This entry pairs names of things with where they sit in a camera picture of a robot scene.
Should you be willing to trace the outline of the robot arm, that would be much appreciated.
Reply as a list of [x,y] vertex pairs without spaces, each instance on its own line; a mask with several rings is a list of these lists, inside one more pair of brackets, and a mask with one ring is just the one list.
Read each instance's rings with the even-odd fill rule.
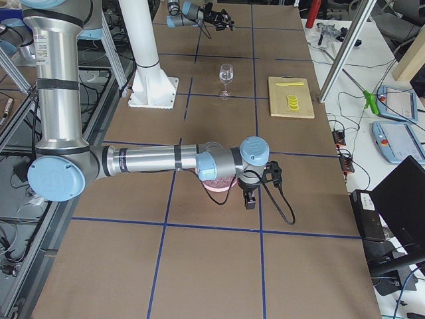
[[121,148],[91,146],[82,135],[77,40],[101,39],[100,1],[23,1],[23,20],[33,32],[42,138],[27,178],[49,201],[68,201],[87,185],[119,173],[187,170],[199,180],[232,177],[253,208],[253,191],[262,182],[270,148],[259,137],[224,148],[195,145]]
[[225,9],[215,11],[212,2],[197,5],[191,1],[184,1],[181,5],[179,1],[168,1],[167,10],[166,23],[169,28],[185,26],[202,28],[205,24],[212,25],[216,31],[226,29],[232,31],[234,28],[231,15]]

